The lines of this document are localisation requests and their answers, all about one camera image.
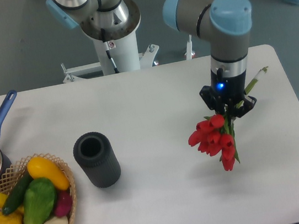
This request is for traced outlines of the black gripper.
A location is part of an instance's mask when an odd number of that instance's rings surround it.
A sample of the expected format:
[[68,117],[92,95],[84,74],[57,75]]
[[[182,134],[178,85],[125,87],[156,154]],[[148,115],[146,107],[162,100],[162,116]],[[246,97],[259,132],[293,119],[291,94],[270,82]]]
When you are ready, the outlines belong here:
[[245,77],[243,72],[234,77],[225,77],[223,69],[211,72],[210,86],[203,86],[199,95],[210,110],[216,114],[226,114],[229,119],[241,118],[251,111],[257,99],[246,95]]

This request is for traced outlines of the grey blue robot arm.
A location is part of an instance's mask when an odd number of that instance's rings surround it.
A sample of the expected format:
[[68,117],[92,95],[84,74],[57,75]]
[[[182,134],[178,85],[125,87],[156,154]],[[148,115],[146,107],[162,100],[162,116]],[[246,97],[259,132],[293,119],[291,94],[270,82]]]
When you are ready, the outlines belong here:
[[[105,75],[142,67],[136,29],[141,16],[132,0],[47,0],[65,27],[79,26],[93,40]],[[252,8],[249,0],[165,0],[164,22],[176,31],[210,43],[211,84],[200,91],[209,109],[242,117],[256,104],[246,95],[245,74]]]

